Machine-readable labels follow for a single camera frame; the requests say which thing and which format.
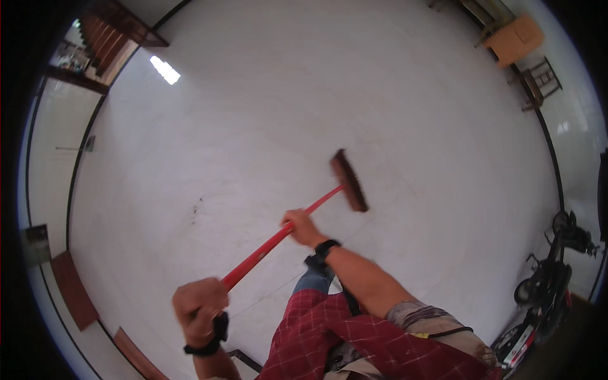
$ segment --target blue jeans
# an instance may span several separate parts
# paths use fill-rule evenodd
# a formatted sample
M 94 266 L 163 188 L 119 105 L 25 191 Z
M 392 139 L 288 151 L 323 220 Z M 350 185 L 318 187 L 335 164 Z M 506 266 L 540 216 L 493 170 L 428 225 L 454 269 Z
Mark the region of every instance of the blue jeans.
M 294 292 L 292 294 L 304 289 L 314 289 L 320 291 L 321 293 L 328 294 L 330 291 L 330 284 L 333 279 L 333 274 L 330 277 L 324 277 L 309 268 L 302 275 L 302 277 L 300 277 L 298 283 L 295 284 Z

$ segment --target hand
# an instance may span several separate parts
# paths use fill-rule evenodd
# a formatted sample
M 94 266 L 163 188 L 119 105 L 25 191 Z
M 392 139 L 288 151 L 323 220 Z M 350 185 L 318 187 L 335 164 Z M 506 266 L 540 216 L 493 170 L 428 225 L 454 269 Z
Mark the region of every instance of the hand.
M 228 292 L 217 278 L 180 286 L 171 300 L 186 344 L 205 347 L 213 339 L 213 318 L 228 306 Z
M 285 227 L 289 222 L 294 226 L 291 231 L 291 237 L 304 246 L 315 248 L 318 244 L 329 240 L 328 237 L 322 235 L 319 230 L 317 230 L 313 220 L 302 209 L 287 211 L 283 216 L 281 226 Z

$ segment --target wristwatch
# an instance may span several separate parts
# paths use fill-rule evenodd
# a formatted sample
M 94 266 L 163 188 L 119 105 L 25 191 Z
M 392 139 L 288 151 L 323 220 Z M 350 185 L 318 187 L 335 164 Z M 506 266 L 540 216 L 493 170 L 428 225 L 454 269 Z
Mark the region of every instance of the wristwatch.
M 306 257 L 304 263 L 306 263 L 310 269 L 314 270 L 320 275 L 329 277 L 331 275 L 331 269 L 327 266 L 327 264 L 325 264 L 325 259 L 327 255 L 330 254 L 330 248 L 334 246 L 339 247 L 341 244 L 337 240 L 333 239 L 320 243 L 314 248 L 314 255 Z
M 184 352 L 187 354 L 200 356 L 212 356 L 219 350 L 220 341 L 228 339 L 228 313 L 223 312 L 218 317 L 213 319 L 213 339 L 205 347 L 195 348 L 189 345 L 184 346 Z

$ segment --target red broom handle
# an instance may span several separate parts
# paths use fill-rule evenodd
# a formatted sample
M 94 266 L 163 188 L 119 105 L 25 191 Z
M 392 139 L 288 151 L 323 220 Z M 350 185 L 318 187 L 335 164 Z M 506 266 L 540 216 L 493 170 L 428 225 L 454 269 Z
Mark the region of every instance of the red broom handle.
M 319 208 L 327 199 L 330 199 L 337 192 L 343 189 L 343 186 L 340 185 L 336 187 L 334 190 L 330 191 L 323 198 L 319 199 L 315 203 L 311 204 L 305 211 L 310 215 L 313 211 Z M 231 290 L 234 286 L 243 278 L 251 269 L 254 268 L 274 247 L 277 246 L 281 240 L 285 239 L 291 233 L 293 228 L 293 224 L 291 222 L 287 223 L 285 227 L 281 228 L 279 232 L 277 232 L 272 238 L 268 239 L 267 242 L 261 245 L 258 249 L 255 250 L 254 253 L 249 255 L 242 263 L 240 263 L 232 272 L 228 273 L 226 277 L 222 278 L 222 282 L 226 286 L 227 290 Z

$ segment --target broom bristles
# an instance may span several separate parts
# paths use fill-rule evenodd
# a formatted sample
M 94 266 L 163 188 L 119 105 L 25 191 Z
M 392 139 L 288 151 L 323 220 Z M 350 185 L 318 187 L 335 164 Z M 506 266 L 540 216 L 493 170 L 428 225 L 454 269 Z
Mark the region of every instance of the broom bristles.
M 365 202 L 363 190 L 361 190 L 361 185 L 359 180 L 357 180 L 357 175 L 346 160 L 344 149 L 338 150 L 336 155 L 331 159 L 330 164 L 338 181 L 344 188 L 344 193 L 353 211 L 366 212 L 369 210 Z

